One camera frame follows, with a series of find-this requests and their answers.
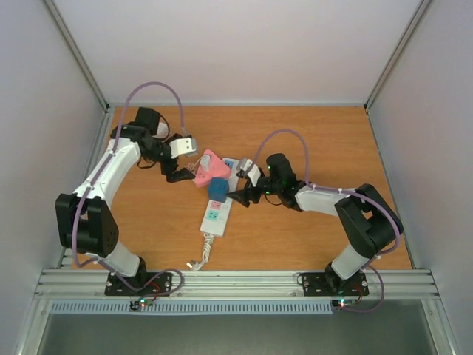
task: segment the wooden surface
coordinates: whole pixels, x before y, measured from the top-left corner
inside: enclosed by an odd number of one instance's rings
[[[172,132],[181,132],[176,107],[156,110],[167,118]],[[128,109],[125,122],[133,121],[136,111]],[[117,109],[112,127],[120,113]],[[269,133],[295,129],[309,146],[312,181],[347,188],[371,183],[392,206],[361,107],[186,107],[185,113],[200,153],[212,149],[220,157],[253,158]],[[304,178],[304,151],[295,136],[283,133],[270,140],[258,164],[265,167],[266,157],[276,152],[283,152],[297,176]],[[180,158],[179,164],[197,158]],[[150,269],[186,268],[188,261],[201,259],[200,224],[207,202],[205,187],[198,189],[192,181],[167,183],[159,165],[144,170],[133,167],[115,195],[112,213],[122,243],[143,257]],[[225,235],[215,239],[204,270],[320,269],[347,243],[337,217],[271,206],[264,198],[249,208],[234,202]],[[410,268],[404,242],[373,265]]]

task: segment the power strip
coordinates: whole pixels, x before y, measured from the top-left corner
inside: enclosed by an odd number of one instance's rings
[[[235,191],[238,185],[236,167],[239,163],[239,160],[230,158],[223,158],[222,160],[231,170],[230,177],[228,178],[228,191]],[[202,224],[200,225],[200,231],[204,234],[212,234],[216,237],[223,237],[232,202],[233,200],[229,197],[227,197],[225,202],[209,200]]]

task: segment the metal grille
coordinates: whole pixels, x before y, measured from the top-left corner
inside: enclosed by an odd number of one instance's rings
[[[133,311],[126,300],[56,300],[52,314],[149,314],[157,316],[210,314],[332,314],[330,301],[199,301],[158,300]]]

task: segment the pink object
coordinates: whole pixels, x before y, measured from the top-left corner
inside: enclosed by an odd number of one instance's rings
[[[199,165],[194,180],[195,186],[202,187],[208,185],[212,178],[221,177],[222,179],[228,179],[230,177],[230,168],[225,163],[223,163],[222,159],[217,157],[214,152],[212,152],[210,149],[206,149],[203,154],[210,156],[210,169],[206,172],[202,166]]]

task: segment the black mounting base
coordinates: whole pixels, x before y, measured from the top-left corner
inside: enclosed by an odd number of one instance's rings
[[[302,286],[304,296],[359,296],[359,291],[353,287],[356,285],[361,290],[363,296],[370,294],[367,278],[357,272],[350,278],[350,282],[341,287],[338,292],[334,292],[325,279],[325,272],[304,272],[297,277],[297,282]]]
[[[146,280],[151,279],[155,274],[156,274],[155,272],[147,272]],[[129,283],[133,285],[134,287],[137,287],[137,288],[141,287],[140,285],[134,285],[132,282],[133,281],[132,278],[130,278],[130,280],[129,278],[126,278],[126,280],[129,281]],[[160,293],[170,291],[172,287],[172,273],[165,272],[164,274],[156,277],[153,280],[153,283],[156,283],[160,287],[160,290],[159,290]],[[116,277],[115,275],[112,276],[111,274],[109,274],[109,276],[106,279],[105,295],[106,296],[139,297],[145,294],[154,294],[156,292],[155,289],[156,287],[154,287],[153,285],[148,285],[143,290],[136,292],[129,289],[126,285],[124,285],[118,277]]]

